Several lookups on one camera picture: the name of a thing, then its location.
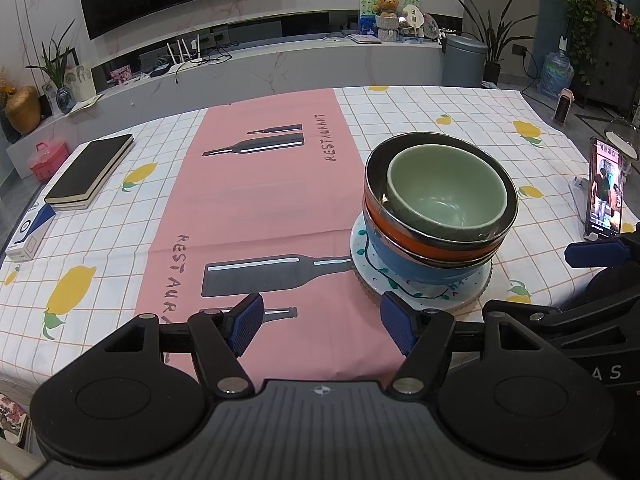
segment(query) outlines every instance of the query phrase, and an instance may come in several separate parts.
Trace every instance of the plate with green vine pattern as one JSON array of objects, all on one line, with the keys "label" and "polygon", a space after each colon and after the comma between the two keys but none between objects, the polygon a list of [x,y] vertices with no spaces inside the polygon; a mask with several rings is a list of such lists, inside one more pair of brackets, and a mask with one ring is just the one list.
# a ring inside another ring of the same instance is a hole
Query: plate with green vine pattern
[{"label": "plate with green vine pattern", "polygon": [[480,297],[491,278],[492,263],[489,261],[468,278],[451,285],[427,285],[405,280],[376,254],[369,242],[362,214],[351,229],[350,248],[354,268],[366,285],[380,296],[394,292],[416,310],[461,310]]}]

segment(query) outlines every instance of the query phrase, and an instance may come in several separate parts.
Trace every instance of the bowl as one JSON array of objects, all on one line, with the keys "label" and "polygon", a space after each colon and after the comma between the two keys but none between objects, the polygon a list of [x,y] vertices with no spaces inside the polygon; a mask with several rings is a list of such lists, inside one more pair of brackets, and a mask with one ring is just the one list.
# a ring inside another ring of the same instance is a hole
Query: bowl
[{"label": "bowl", "polygon": [[[403,150],[422,144],[442,144],[473,153],[500,176],[507,192],[507,207],[485,240],[456,241],[435,237],[401,221],[390,210],[386,197],[386,170],[391,160]],[[518,195],[504,168],[487,153],[464,140],[445,134],[414,132],[384,140],[369,155],[365,166],[364,203],[376,227],[389,239],[413,254],[443,262],[464,262],[481,258],[500,247],[518,213]]]},{"label": "bowl", "polygon": [[420,256],[419,254],[412,253],[411,251],[401,247],[398,243],[392,240],[376,226],[371,217],[371,213],[365,205],[362,207],[362,213],[364,216],[365,224],[371,225],[373,228],[378,229],[378,231],[380,232],[380,241],[381,243],[386,245],[387,249],[395,252],[403,258],[409,258],[410,260],[413,260],[419,264],[436,267],[438,269],[462,269],[463,267],[481,266],[491,260],[494,254],[498,251],[498,248],[495,248],[485,256],[467,260],[466,262],[446,262],[442,260],[434,260],[432,258],[427,258],[424,256]]},{"label": "bowl", "polygon": [[386,191],[399,219],[447,240],[483,239],[507,208],[507,190],[494,169],[444,144],[398,153],[386,170]]},{"label": "bowl", "polygon": [[405,280],[411,280],[428,285],[451,285],[471,276],[486,261],[469,267],[439,269],[437,267],[422,264],[411,258],[408,254],[399,254],[391,250],[384,243],[383,233],[370,222],[370,218],[364,215],[364,222],[369,235],[371,247],[393,272],[402,276]]}]

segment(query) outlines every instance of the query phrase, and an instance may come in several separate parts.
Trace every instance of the trash can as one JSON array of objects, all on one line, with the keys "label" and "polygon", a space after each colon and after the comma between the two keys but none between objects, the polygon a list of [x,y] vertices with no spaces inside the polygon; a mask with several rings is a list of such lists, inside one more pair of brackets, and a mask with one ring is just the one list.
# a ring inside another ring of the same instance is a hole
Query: trash can
[{"label": "trash can", "polygon": [[442,69],[442,86],[482,88],[484,60],[488,47],[473,38],[447,36]]}]

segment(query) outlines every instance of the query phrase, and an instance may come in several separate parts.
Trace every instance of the metal bowl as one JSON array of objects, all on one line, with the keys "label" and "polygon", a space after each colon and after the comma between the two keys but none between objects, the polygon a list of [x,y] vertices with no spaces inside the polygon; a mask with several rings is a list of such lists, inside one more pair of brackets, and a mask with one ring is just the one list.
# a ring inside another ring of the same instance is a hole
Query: metal bowl
[{"label": "metal bowl", "polygon": [[387,249],[394,252],[398,256],[411,259],[414,262],[417,262],[418,264],[424,266],[435,267],[437,269],[465,269],[467,267],[479,267],[491,260],[494,257],[494,254],[498,252],[498,248],[495,248],[485,256],[467,260],[466,262],[447,262],[442,260],[433,260],[432,258],[426,258],[405,249],[404,247],[393,241],[391,238],[389,238],[389,236],[387,236],[384,232],[382,232],[373,221],[373,218],[371,217],[369,209],[367,209],[366,205],[362,206],[362,213],[364,216],[364,223],[367,227],[367,231],[369,231],[370,228],[376,230],[374,234],[377,235],[377,238],[380,239],[380,243],[386,246]]},{"label": "metal bowl", "polygon": [[[507,190],[507,208],[496,223],[494,234],[475,241],[446,240],[412,228],[398,219],[386,200],[386,170],[391,160],[402,150],[420,144],[444,144],[461,148],[484,160],[500,176]],[[379,144],[369,155],[365,166],[364,203],[375,226],[403,249],[440,262],[468,262],[497,250],[518,213],[518,194],[504,168],[475,145],[444,134],[414,132],[391,137]]]}]

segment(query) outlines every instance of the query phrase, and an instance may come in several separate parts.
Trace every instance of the smartphone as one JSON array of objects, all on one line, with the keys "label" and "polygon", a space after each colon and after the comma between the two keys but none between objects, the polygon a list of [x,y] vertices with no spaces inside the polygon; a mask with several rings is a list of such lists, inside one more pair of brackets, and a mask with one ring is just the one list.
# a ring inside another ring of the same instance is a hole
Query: smartphone
[{"label": "smartphone", "polygon": [[622,157],[610,144],[591,137],[585,236],[611,237],[620,233],[621,224]]}]

